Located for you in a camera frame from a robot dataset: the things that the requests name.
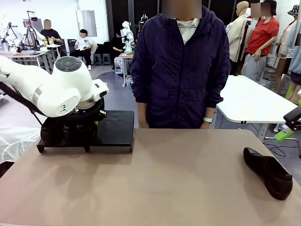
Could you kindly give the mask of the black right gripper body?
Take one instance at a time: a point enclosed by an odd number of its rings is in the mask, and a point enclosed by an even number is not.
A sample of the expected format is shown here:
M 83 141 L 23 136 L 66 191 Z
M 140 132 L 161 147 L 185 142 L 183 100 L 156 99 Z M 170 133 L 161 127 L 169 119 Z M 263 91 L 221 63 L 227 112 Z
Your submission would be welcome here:
M 284 115 L 285 125 L 291 130 L 301 130 L 301 106 Z

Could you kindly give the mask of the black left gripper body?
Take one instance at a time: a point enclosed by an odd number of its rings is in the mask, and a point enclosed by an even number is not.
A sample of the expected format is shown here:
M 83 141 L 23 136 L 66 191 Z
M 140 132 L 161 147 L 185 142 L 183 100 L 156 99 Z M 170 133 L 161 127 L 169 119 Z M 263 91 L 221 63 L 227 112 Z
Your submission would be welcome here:
M 76 113 L 68 115 L 68 122 L 99 121 L 99 114 L 99 110 L 95 109 L 78 110 Z

